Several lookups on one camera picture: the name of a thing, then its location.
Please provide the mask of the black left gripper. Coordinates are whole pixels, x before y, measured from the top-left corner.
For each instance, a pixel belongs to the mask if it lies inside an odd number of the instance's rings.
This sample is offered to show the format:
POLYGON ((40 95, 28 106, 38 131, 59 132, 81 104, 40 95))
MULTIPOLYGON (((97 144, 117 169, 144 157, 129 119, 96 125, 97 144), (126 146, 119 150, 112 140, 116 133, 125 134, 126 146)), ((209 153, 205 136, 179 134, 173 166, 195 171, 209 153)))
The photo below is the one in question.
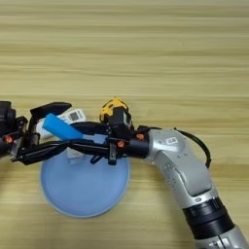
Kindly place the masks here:
POLYGON ((30 121, 25 117, 16 118, 10 128, 0 132, 0 159, 9 156, 11 160, 29 165, 48 160, 63 152, 68 147, 69 142, 52 141, 39 144, 39 133, 36 131, 36 125, 48 114, 58 116, 71 107, 72 105, 67 102, 52 102, 31 109, 30 121))

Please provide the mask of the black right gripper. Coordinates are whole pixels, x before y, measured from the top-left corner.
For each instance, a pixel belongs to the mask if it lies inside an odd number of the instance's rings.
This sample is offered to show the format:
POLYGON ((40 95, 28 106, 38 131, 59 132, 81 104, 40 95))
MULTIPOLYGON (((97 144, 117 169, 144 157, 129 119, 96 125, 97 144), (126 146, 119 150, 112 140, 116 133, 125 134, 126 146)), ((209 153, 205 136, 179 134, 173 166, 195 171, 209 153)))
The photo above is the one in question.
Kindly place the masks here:
MULTIPOLYGON (((95 122, 80 122, 72 124, 74 128, 83 134, 107 134, 106 124, 95 122)), ((88 155, 106 155, 108 163, 115 165, 117 160, 125 157, 145 159, 149 154, 149 131, 147 126, 141 125, 137 129, 112 130, 108 135, 108 147, 95 143, 92 140, 70 140, 68 147, 88 155)))

